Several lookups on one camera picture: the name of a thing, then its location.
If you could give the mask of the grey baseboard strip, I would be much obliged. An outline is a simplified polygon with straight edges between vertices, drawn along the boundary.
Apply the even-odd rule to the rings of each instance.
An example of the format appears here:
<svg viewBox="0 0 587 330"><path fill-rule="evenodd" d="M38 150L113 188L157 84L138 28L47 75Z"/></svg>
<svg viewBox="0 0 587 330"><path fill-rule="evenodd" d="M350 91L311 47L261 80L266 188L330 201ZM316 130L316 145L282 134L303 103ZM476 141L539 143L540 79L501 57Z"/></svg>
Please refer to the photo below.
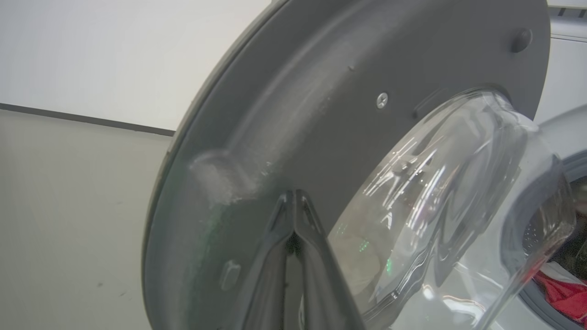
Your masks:
<svg viewBox="0 0 587 330"><path fill-rule="evenodd" d="M36 115L36 116L61 119L64 121L75 121L75 122L88 123L91 125L107 126L107 127L124 129L124 130L132 130L135 132L158 134L158 135L167 136L167 137L172 137L176 133L174 130L160 129L157 127L144 126L144 125L135 125L132 123L127 123L127 122L122 122L122 121L111 121L108 119L90 117L87 115L76 115L76 114L63 113L60 111L36 109L34 107L17 106L14 104L0 103L0 109L6 110L6 111L14 111L17 113L29 114L29 115Z"/></svg>

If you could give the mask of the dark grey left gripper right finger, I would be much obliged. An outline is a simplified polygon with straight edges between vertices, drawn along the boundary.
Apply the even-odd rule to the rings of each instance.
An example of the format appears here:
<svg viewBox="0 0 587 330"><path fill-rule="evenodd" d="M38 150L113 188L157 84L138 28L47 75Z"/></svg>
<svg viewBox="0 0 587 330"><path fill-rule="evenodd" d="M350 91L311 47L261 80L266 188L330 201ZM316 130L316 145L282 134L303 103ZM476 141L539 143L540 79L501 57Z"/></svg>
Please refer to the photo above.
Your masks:
<svg viewBox="0 0 587 330"><path fill-rule="evenodd" d="M303 274L304 330L365 330L310 195L294 192L294 232Z"/></svg>

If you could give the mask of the round black glass washer door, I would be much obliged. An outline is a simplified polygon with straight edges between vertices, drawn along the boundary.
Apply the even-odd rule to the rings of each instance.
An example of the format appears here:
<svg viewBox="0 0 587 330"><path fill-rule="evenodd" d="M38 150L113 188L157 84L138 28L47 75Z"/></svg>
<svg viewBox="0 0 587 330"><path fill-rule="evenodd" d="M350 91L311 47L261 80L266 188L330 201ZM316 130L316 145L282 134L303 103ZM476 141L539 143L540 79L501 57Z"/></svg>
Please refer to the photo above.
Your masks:
<svg viewBox="0 0 587 330"><path fill-rule="evenodd" d="M178 128L145 223L152 330L243 330L277 199L310 195L365 330L488 330L569 181L534 122L546 0L279 0ZM304 330L288 240L283 330Z"/></svg>

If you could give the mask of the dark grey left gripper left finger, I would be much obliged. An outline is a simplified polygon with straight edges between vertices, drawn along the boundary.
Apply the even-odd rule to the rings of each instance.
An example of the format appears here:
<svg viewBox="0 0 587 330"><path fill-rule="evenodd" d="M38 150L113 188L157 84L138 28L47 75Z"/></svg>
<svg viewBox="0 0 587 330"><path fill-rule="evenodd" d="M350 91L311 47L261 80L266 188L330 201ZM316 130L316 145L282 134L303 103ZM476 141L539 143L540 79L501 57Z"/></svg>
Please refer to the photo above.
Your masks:
<svg viewBox="0 0 587 330"><path fill-rule="evenodd" d="M283 330L288 240L293 234L293 193L271 214L244 288L242 330Z"/></svg>

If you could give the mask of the white front-load washing machine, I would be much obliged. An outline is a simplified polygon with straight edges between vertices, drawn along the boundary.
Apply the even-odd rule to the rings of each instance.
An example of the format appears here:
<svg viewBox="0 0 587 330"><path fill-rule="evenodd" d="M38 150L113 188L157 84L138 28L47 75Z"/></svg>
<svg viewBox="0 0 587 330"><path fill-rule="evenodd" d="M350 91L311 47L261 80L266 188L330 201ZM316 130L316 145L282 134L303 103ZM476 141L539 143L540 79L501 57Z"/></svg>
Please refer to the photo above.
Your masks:
<svg viewBox="0 0 587 330"><path fill-rule="evenodd" d="M587 0L547 2L550 58L535 122L564 160L587 152ZM488 330L535 330L537 317L519 294Z"/></svg>

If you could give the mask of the stainless steel washing machine drum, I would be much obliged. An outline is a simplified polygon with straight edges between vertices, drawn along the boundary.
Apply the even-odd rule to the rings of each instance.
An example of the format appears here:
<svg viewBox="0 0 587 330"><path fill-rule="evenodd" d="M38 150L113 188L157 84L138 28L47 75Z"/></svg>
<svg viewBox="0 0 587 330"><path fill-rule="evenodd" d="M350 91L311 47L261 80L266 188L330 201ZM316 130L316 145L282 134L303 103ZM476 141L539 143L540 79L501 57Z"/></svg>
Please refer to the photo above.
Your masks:
<svg viewBox="0 0 587 330"><path fill-rule="evenodd" d="M522 247L527 256L543 253L542 272L562 269L587 281L587 175L539 207L524 229Z"/></svg>

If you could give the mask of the red and white garment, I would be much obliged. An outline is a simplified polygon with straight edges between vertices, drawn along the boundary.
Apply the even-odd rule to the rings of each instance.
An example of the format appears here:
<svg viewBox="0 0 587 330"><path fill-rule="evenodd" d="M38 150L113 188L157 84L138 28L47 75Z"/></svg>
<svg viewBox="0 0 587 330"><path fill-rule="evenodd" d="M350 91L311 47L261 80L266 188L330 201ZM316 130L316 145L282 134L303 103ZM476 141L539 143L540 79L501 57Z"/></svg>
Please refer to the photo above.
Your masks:
<svg viewBox="0 0 587 330"><path fill-rule="evenodd" d="M587 280L552 261L541 266L534 281L544 290L551 307L587 330Z"/></svg>

